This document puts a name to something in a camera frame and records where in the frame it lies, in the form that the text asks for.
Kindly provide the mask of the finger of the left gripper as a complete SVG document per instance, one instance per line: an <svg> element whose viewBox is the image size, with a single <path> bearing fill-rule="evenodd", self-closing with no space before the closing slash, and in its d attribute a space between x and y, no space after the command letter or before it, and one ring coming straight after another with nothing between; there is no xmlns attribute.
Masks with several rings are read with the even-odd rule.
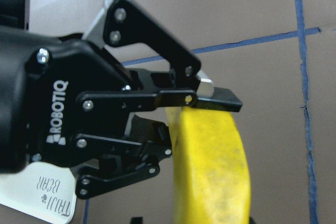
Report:
<svg viewBox="0 0 336 224"><path fill-rule="evenodd" d="M130 112L182 106L239 112L242 107L232 91L215 87L201 61L135 0L104 0L82 39L99 49L145 44L170 64L168 72L122 68L125 84L93 98Z"/></svg>
<svg viewBox="0 0 336 224"><path fill-rule="evenodd" d="M165 123L135 115L129 135L118 137L80 134L86 147L78 156L85 162L76 171L76 195L89 199L126 187L159 174L159 162L172 155L169 128Z"/></svg>

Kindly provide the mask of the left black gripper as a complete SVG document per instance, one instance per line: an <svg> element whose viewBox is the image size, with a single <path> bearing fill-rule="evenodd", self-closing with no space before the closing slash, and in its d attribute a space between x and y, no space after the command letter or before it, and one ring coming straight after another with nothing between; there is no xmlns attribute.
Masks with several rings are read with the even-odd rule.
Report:
<svg viewBox="0 0 336 224"><path fill-rule="evenodd" d="M1 27L1 172L18 173L34 155L74 167L103 154L79 148L83 135L120 136L128 113L103 94L135 86L131 72L81 34L49 37Z"/></svg>

